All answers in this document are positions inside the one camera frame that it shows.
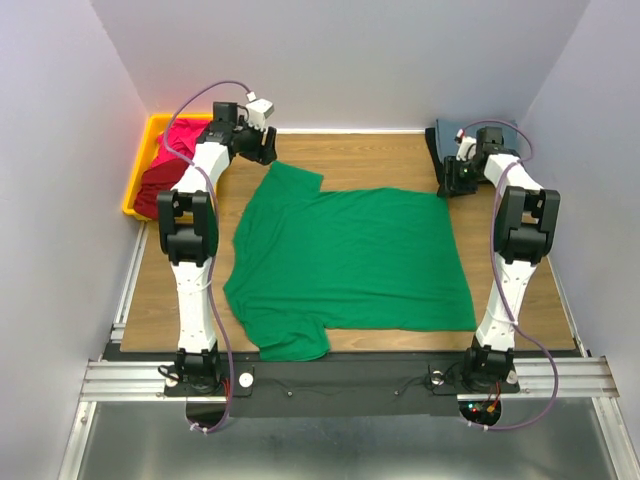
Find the green t shirt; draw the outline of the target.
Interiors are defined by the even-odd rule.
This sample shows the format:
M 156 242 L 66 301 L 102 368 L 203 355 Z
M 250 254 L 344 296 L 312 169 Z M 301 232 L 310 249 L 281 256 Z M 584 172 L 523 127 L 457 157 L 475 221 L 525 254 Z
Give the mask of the green t shirt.
M 322 183 L 320 174 L 274 163 L 233 238 L 224 292 L 264 360 L 318 359 L 331 329 L 475 329 L 445 200 Z

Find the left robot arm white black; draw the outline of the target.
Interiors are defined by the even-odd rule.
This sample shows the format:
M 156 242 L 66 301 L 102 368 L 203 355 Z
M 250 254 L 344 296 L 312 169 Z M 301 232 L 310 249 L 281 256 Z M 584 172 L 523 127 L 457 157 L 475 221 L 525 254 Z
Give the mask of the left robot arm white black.
M 177 183 L 157 195 L 160 246 L 174 275 L 179 311 L 176 359 L 159 367 L 168 396 L 226 391 L 211 306 L 211 279 L 219 242 L 214 186 L 241 156 L 268 165 L 276 160 L 276 129 L 267 125 L 274 105 L 250 97 L 245 106 L 216 102 L 213 119 L 197 137 L 195 152 Z

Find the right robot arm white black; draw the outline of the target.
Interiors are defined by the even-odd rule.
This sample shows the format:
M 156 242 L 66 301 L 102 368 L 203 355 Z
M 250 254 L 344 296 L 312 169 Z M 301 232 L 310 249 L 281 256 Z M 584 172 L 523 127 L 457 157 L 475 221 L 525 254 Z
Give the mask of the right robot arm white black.
M 490 253 L 493 284 L 484 317 L 464 355 L 461 377 L 470 388 L 517 382 L 515 337 L 528 284 L 551 251 L 561 196 L 534 180 L 525 160 L 505 145 L 499 122 L 455 134 L 457 153 L 443 160 L 438 195 L 453 198 L 495 187 Z

